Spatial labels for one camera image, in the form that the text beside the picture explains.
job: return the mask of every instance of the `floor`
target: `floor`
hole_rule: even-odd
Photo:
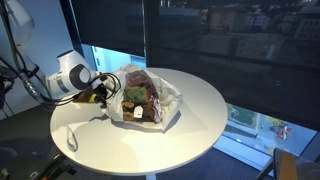
[[[0,147],[11,147],[18,155],[37,155],[50,160],[58,149],[49,134],[49,122],[53,109],[43,106],[0,121]],[[0,156],[0,167],[5,166],[6,157]],[[144,176],[123,177],[90,171],[67,160],[76,170],[76,177],[86,179],[144,180]],[[180,168],[157,174],[158,180],[252,180],[258,170],[212,148],[200,158]]]

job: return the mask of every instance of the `sticker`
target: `sticker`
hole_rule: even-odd
[[[143,109],[141,106],[137,106],[134,108],[134,117],[135,118],[142,118]]]

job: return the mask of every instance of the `round table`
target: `round table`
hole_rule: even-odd
[[[114,122],[102,113],[100,104],[69,103],[55,109],[50,123],[51,136],[62,153],[94,171],[155,178],[155,173],[185,165],[212,148],[227,122],[221,94],[185,72],[147,70],[183,95],[180,110],[166,131]]]

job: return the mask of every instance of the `wall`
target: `wall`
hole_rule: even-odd
[[[22,6],[31,14],[35,30],[28,42],[26,53],[46,75],[59,71],[56,57],[73,49],[69,32],[65,24],[59,0],[20,0]],[[7,102],[14,114],[39,105],[16,79],[14,88],[6,95]],[[5,118],[0,111],[0,119]]]

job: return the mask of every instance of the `table top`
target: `table top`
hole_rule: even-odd
[[[180,110],[166,131],[112,121],[102,113],[100,104],[69,103],[55,109],[50,123],[51,136],[62,153],[94,171],[135,176],[180,167],[209,150],[227,122],[221,94],[188,73],[147,70],[183,95]]]

